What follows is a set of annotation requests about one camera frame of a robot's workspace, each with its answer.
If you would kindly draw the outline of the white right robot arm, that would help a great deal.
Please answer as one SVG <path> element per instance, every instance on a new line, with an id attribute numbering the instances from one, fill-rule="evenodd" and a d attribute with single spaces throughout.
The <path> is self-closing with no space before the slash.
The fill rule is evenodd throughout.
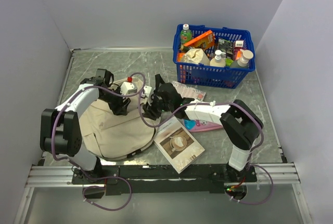
<path id="1" fill-rule="evenodd" d="M 182 97 L 171 83 L 163 83 L 155 87 L 145 104 L 138 102 L 138 110 L 143 122 L 152 128 L 162 124 L 154 126 L 146 119 L 156 120 L 163 112 L 170 112 L 170 117 L 221 125 L 233 144 L 227 169 L 232 181 L 240 181 L 245 176 L 253 151 L 264 141 L 262 121 L 242 100 L 203 102 Z"/>

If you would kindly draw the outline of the beige canvas backpack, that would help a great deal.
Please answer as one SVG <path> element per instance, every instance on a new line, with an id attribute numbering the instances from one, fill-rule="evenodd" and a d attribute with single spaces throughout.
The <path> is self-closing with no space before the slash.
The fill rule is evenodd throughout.
<path id="1" fill-rule="evenodd" d="M 147 149 L 153 142 L 160 119 L 141 119 L 138 95 L 130 98 L 127 115 L 116 116 L 106 102 L 96 100 L 79 119 L 85 147 L 105 160 L 121 160 L 136 151 Z"/>

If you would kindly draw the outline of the aluminium frame rail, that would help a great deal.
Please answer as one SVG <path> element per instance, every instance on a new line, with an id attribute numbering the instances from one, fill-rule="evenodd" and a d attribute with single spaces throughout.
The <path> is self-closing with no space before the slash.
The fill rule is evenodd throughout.
<path id="1" fill-rule="evenodd" d="M 293 163 L 254 164 L 249 170 L 237 172 L 225 164 L 193 164 L 178 174 L 171 165 L 104 165 L 99 176 L 86 177 L 71 166 L 33 166 L 26 187 L 66 187 L 116 184 L 117 177 L 128 181 L 196 181 L 221 182 L 225 185 L 295 184 L 300 178 Z"/>

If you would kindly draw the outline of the blue plastic basket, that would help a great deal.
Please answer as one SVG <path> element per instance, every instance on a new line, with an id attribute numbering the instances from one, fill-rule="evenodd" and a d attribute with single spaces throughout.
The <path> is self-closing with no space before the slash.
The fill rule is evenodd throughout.
<path id="1" fill-rule="evenodd" d="M 173 62 L 177 81 L 184 84 L 234 89 L 255 70 L 255 57 L 239 59 L 233 67 L 237 41 L 243 41 L 244 54 L 254 52 L 247 30 L 207 28 L 205 25 L 179 24 L 173 42 Z"/>

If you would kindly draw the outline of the cream pump bottle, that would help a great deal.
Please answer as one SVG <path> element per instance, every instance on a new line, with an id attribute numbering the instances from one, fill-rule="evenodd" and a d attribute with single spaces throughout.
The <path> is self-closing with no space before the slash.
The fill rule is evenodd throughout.
<path id="1" fill-rule="evenodd" d="M 216 50 L 214 57 L 210 60 L 210 66 L 224 68 L 226 66 L 226 52 Z"/>

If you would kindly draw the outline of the coffee cover book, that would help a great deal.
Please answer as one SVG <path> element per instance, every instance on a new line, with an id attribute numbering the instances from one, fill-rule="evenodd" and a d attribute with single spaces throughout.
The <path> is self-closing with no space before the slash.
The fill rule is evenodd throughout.
<path id="1" fill-rule="evenodd" d="M 176 117 L 158 128 L 154 143 L 179 174 L 205 151 Z"/>

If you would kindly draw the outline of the pink blue pencil case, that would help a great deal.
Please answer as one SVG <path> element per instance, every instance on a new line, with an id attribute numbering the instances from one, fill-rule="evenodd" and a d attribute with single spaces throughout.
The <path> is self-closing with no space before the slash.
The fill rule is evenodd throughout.
<path id="1" fill-rule="evenodd" d="M 223 128 L 222 125 L 200 121 L 200 120 L 183 120 L 184 127 L 192 133 L 212 131 Z"/>

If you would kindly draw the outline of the dark snack packet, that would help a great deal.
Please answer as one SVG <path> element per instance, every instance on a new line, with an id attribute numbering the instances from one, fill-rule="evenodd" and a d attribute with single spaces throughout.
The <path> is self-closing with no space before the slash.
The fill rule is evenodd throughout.
<path id="1" fill-rule="evenodd" d="M 218 38 L 216 49 L 226 53 L 226 58 L 232 59 L 232 60 L 233 60 L 233 54 L 234 54 L 233 47 L 234 46 L 231 41 L 228 41 L 223 38 Z"/>

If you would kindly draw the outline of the grey pump bottle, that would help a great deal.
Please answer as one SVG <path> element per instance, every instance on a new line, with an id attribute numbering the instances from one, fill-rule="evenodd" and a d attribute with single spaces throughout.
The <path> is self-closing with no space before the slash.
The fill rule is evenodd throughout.
<path id="1" fill-rule="evenodd" d="M 240 69 L 246 69 L 249 65 L 249 61 L 254 57 L 254 54 L 252 51 L 247 49 L 240 49 L 237 52 L 236 59 L 232 62 L 232 64 L 229 66 L 230 68 L 240 68 Z"/>

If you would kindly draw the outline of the orange snack box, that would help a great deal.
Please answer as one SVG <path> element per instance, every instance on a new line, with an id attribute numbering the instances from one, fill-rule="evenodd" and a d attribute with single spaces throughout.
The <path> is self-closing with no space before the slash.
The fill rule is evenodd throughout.
<path id="1" fill-rule="evenodd" d="M 193 38 L 185 44 L 179 45 L 180 51 L 189 51 L 190 49 L 207 50 L 215 45 L 215 35 L 212 30 L 208 30 L 201 35 Z"/>

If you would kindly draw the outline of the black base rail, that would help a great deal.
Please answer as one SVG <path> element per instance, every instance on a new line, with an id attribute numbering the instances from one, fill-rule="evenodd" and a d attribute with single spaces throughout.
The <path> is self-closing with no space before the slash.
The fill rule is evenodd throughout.
<path id="1" fill-rule="evenodd" d="M 87 178 L 73 167 L 73 185 L 102 186 L 105 195 L 132 193 L 225 193 L 229 185 L 257 182 L 255 169 L 237 172 L 226 164 L 191 164 L 180 174 L 172 165 L 100 165 Z"/>

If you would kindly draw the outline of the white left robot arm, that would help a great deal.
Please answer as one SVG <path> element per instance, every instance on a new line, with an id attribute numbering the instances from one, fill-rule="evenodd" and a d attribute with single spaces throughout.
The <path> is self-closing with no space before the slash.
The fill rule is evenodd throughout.
<path id="1" fill-rule="evenodd" d="M 126 115 L 130 103 L 121 90 L 109 89 L 114 75 L 106 69 L 98 69 L 96 75 L 85 78 L 77 91 L 63 104 L 54 109 L 45 109 L 41 115 L 40 148 L 50 153 L 55 161 L 67 160 L 83 169 L 90 183 L 98 183 L 103 170 L 98 167 L 99 159 L 82 147 L 79 118 L 88 107 L 100 99 L 114 115 Z"/>

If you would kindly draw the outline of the green tea bottle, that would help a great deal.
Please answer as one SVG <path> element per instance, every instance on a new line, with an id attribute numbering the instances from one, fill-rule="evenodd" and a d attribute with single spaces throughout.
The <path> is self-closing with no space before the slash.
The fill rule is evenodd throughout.
<path id="1" fill-rule="evenodd" d="M 183 28 L 180 33 L 180 42 L 182 45 L 186 44 L 187 42 L 191 41 L 193 38 L 192 32 L 189 29 L 188 24 L 183 24 Z"/>

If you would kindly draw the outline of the beige crumpled paper bag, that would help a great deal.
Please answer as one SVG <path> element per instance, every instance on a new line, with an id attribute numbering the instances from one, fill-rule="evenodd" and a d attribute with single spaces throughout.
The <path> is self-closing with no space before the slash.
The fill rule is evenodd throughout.
<path id="1" fill-rule="evenodd" d="M 200 48 L 190 49 L 188 52 L 182 55 L 180 62 L 203 65 L 210 64 L 208 56 Z"/>

